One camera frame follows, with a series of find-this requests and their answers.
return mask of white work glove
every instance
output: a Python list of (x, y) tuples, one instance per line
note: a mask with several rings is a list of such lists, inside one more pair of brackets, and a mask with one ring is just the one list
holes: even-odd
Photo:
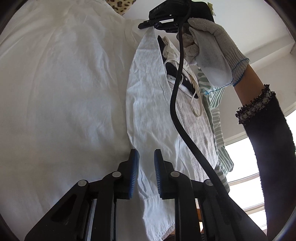
[(249, 64), (225, 29), (202, 18), (188, 19), (183, 33), (185, 59), (198, 65), (214, 87), (235, 86)]

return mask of green striped cloth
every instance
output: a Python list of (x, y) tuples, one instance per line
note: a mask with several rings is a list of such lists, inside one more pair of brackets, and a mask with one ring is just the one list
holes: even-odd
[(200, 95), (202, 96), (202, 103), (207, 113), (211, 129), (213, 132), (215, 150), (218, 155), (218, 162), (215, 167), (215, 172), (222, 181), (224, 187), (229, 192), (230, 187), (228, 185), (226, 175), (233, 169), (233, 162), (225, 149), (225, 143), (222, 134), (219, 104), (224, 93), (224, 88), (214, 88), (209, 83), (204, 73), (198, 69), (195, 71), (198, 79), (198, 85), (200, 87)]

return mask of shirt cuff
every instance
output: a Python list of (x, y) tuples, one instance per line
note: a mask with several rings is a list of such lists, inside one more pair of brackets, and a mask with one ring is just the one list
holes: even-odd
[(257, 113), (265, 109), (270, 100), (275, 97), (274, 91), (271, 91), (269, 85), (264, 85), (261, 94), (251, 101), (251, 104), (240, 107), (235, 116), (239, 119), (239, 124), (246, 124)]

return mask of white wall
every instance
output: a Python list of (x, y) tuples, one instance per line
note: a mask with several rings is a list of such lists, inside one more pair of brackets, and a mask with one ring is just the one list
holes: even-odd
[[(149, 11), (163, 1), (137, 0), (124, 18), (147, 20)], [(213, 4), (215, 22), (226, 29), (243, 53), (249, 53), (288, 35), (283, 21), (264, 0), (209, 0), (209, 2)], [(173, 44), (178, 46), (176, 34), (167, 34), (164, 31), (158, 31), (157, 34), (168, 36)]]
[[(264, 84), (270, 84), (271, 90), (276, 92), (283, 111), (296, 102), (296, 56), (289, 53), (257, 70), (256, 73)], [(219, 106), (222, 131), (226, 142), (244, 132), (243, 126), (238, 124), (235, 117), (240, 106), (241, 103), (234, 88), (226, 88)]]

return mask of shirt sleeve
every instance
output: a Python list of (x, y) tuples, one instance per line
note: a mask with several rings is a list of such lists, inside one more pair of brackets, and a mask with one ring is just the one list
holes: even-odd
[[(292, 133), (269, 85), (264, 85), (260, 96), (251, 104), (241, 107), (236, 117), (243, 124), (256, 155), (265, 200), (267, 236), (273, 240), (296, 205)], [(296, 240), (296, 229), (287, 235)]]

